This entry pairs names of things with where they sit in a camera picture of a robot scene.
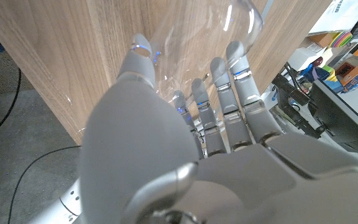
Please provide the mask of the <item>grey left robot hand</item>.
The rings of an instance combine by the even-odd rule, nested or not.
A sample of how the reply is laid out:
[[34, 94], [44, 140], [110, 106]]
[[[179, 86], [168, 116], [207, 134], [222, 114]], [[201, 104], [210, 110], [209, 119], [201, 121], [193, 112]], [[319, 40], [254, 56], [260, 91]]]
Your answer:
[[358, 223], [358, 159], [315, 138], [272, 132], [200, 158], [154, 90], [151, 53], [135, 35], [89, 117], [79, 167], [87, 223]]

